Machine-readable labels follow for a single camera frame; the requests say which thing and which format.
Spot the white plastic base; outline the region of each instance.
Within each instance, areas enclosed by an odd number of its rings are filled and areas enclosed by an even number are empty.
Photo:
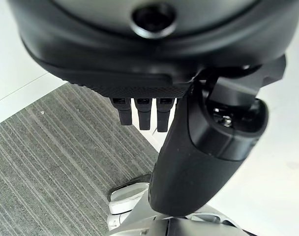
[[[111,214],[107,218],[109,230],[113,230],[122,224],[148,188],[149,183],[135,183],[112,193],[109,202]]]

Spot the camera lens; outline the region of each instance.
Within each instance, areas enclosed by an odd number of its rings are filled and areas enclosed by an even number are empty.
[[[162,38],[175,29],[175,12],[165,3],[136,9],[132,14],[132,29],[144,38]]]

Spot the striped carpet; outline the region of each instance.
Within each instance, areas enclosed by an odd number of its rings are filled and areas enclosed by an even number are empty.
[[[0,236],[98,236],[107,190],[157,152],[107,98],[65,84],[0,124]]]

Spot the screw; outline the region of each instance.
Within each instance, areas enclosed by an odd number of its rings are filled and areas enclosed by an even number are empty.
[[[232,126],[232,119],[230,116],[223,116],[223,125],[225,127],[231,127]]]

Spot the white floor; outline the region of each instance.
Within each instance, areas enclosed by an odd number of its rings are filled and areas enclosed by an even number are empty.
[[[287,52],[282,81],[262,88],[270,109],[268,128],[249,158],[210,201],[259,236],[299,236],[299,29]],[[64,82],[29,58],[6,1],[0,0],[0,122]],[[137,113],[133,111],[138,127]],[[142,131],[160,150],[166,134]]]

